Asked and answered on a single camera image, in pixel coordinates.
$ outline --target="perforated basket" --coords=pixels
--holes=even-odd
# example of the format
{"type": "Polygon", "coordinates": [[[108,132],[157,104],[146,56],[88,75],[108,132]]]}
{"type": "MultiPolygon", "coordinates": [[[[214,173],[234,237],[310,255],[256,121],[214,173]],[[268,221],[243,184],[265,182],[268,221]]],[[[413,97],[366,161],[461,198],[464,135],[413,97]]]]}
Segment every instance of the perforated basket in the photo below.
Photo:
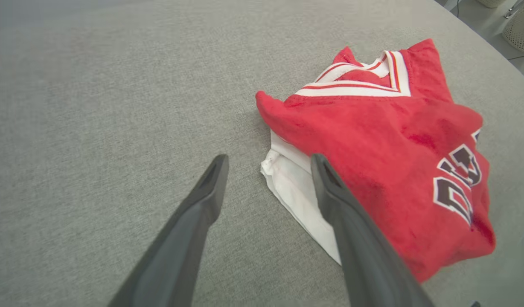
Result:
{"type": "Polygon", "coordinates": [[[510,45],[524,52],[524,6],[508,21],[503,37],[510,45]]]}
{"type": "Polygon", "coordinates": [[[478,0],[481,4],[484,4],[484,6],[487,6],[488,8],[496,8],[503,4],[506,0],[478,0]]]}

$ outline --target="red jersey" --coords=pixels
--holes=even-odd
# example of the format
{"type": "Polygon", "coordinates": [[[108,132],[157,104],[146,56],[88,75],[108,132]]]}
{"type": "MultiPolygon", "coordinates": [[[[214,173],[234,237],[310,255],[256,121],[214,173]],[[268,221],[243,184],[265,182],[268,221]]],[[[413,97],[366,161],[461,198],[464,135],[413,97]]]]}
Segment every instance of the red jersey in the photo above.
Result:
{"type": "Polygon", "coordinates": [[[260,115],[305,155],[325,155],[419,281],[491,253],[482,117],[453,102],[432,40],[373,64],[348,47],[284,102],[256,94],[260,115]]]}

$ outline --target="black object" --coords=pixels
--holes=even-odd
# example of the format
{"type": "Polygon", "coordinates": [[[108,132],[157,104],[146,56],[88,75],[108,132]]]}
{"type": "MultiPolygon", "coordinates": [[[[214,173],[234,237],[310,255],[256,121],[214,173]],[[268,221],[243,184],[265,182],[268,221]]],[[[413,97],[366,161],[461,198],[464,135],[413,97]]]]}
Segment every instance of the black object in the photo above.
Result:
{"type": "Polygon", "coordinates": [[[217,156],[160,231],[109,306],[189,306],[207,231],[221,213],[227,155],[217,156]]]}
{"type": "MultiPolygon", "coordinates": [[[[217,156],[110,306],[190,305],[207,231],[221,209],[227,172],[227,156],[217,156]]],[[[410,270],[323,155],[311,157],[311,173],[319,210],[334,227],[350,304],[433,307],[410,270]]]]}

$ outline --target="gray tablecloth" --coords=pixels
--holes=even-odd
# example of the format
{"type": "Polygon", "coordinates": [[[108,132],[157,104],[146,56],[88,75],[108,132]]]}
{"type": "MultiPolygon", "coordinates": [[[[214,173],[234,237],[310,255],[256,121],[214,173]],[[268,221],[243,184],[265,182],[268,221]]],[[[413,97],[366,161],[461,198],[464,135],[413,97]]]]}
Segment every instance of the gray tablecloth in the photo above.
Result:
{"type": "Polygon", "coordinates": [[[254,94],[286,98],[346,45],[371,62],[426,38],[484,116],[498,248],[424,287],[439,306],[524,306],[524,78],[444,8],[129,2],[0,29],[0,306],[106,304],[218,153],[229,181],[193,304],[346,305],[341,268],[259,173],[254,94]]]}

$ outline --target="white cloth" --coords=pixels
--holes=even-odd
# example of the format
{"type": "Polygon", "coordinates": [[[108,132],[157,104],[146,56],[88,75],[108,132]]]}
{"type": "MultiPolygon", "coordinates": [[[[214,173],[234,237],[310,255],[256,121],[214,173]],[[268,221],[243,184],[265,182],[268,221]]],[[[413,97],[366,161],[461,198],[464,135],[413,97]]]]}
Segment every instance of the white cloth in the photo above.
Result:
{"type": "Polygon", "coordinates": [[[319,211],[309,157],[275,132],[270,131],[270,134],[271,149],[260,167],[268,188],[303,229],[341,265],[334,230],[319,211]]]}

